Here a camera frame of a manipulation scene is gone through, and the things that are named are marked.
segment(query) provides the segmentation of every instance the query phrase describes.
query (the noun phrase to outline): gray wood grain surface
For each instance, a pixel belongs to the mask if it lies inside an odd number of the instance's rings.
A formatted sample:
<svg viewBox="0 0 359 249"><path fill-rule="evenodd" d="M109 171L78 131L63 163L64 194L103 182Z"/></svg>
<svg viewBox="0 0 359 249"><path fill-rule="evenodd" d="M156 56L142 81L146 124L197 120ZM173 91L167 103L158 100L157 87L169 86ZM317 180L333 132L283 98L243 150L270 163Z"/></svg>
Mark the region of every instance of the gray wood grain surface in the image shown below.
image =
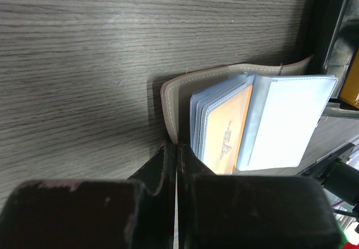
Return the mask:
<svg viewBox="0 0 359 249"><path fill-rule="evenodd" d="M127 178L165 134L165 80L295 62L312 2L0 0L0 207L27 179ZM303 162L358 126L323 123Z"/></svg>

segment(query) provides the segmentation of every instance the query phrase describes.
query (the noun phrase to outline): card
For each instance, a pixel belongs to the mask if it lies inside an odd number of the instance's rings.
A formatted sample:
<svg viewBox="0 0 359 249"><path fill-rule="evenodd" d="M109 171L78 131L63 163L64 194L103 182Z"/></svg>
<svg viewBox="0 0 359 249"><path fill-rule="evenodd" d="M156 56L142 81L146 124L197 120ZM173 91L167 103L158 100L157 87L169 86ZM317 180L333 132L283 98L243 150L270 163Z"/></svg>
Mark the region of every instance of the card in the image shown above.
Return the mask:
<svg viewBox="0 0 359 249"><path fill-rule="evenodd" d="M256 76L237 169L297 167L336 84L330 75Z"/></svg>
<svg viewBox="0 0 359 249"><path fill-rule="evenodd" d="M208 115L203 162L216 174L234 170L251 92L249 85Z"/></svg>

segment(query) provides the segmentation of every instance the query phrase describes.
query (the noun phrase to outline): orange object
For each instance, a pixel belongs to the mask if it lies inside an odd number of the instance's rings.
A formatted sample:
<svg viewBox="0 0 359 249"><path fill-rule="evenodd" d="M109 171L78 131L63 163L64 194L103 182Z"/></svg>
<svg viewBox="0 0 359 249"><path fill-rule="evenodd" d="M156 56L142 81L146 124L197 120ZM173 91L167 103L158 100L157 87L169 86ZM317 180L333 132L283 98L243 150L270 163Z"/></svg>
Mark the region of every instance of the orange object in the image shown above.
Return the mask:
<svg viewBox="0 0 359 249"><path fill-rule="evenodd" d="M236 165L252 87L249 85L208 115L204 163L216 174L232 174Z"/></svg>
<svg viewBox="0 0 359 249"><path fill-rule="evenodd" d="M339 99L359 108L359 52L354 57Z"/></svg>

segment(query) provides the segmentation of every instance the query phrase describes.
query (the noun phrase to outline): orange card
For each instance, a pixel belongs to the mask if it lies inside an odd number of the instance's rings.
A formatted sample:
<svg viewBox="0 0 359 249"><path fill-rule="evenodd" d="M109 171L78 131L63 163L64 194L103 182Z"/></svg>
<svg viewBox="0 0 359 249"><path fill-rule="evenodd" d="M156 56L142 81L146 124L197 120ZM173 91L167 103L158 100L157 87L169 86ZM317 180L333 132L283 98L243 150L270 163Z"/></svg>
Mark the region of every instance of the orange card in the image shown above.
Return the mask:
<svg viewBox="0 0 359 249"><path fill-rule="evenodd" d="M231 174L237 162L252 85L208 115L203 162L216 174Z"/></svg>

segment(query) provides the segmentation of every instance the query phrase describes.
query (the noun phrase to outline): printed logo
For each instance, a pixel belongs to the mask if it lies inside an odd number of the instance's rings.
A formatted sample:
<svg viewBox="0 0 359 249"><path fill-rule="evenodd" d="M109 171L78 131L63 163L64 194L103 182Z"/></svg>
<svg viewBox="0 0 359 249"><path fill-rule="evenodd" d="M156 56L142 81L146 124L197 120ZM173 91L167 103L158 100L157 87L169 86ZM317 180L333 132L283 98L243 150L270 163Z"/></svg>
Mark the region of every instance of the printed logo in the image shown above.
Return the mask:
<svg viewBox="0 0 359 249"><path fill-rule="evenodd" d="M228 145L229 140L231 139L231 130L229 128L231 123L232 123L232 120L229 121L228 127L227 127L227 129L225 130L225 133L224 133L223 142L222 142L222 151L220 152L219 160L221 160L222 157L224 157L226 154L228 154L232 150L232 147L230 147Z"/></svg>

